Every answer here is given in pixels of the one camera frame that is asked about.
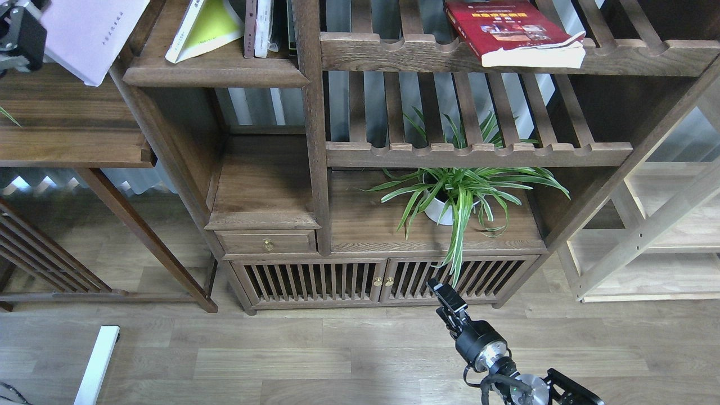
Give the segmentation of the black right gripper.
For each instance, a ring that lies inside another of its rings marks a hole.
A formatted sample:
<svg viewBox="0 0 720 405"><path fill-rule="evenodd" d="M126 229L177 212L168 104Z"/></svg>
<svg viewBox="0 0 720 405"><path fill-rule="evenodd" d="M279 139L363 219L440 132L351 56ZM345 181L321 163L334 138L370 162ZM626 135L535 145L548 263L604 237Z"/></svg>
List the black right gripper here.
<svg viewBox="0 0 720 405"><path fill-rule="evenodd" d="M504 364L502 357L507 353L506 339L488 321L471 320L466 313L465 300L452 287L434 278L426 285L439 298L440 307L435 312L447 325L460 356L476 372L496 374Z"/></svg>

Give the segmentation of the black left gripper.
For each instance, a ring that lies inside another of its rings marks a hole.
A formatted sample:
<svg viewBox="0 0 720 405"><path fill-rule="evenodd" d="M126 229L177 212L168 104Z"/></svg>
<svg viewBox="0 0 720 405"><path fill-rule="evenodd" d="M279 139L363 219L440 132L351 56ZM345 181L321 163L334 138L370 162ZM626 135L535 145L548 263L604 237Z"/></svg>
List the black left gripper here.
<svg viewBox="0 0 720 405"><path fill-rule="evenodd" d="M1 1L1 76L43 67L47 31L39 19L49 1Z"/></svg>

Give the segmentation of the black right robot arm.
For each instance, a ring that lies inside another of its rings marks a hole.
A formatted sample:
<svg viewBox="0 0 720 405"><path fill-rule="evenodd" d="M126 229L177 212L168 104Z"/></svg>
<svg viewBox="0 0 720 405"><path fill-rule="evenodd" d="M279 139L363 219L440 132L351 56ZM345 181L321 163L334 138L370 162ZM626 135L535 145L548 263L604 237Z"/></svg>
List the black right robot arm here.
<svg viewBox="0 0 720 405"><path fill-rule="evenodd" d="M484 320L471 320L466 314L466 302L450 286L432 278L427 287L434 290L442 304L435 311L445 321L455 348L465 359L469 369L488 375L479 384L468 386L481 390L481 403L489 403L489 391L494 390L505 404L603 404L596 394L572 379L550 368L547 377L522 374L515 367L506 339Z"/></svg>

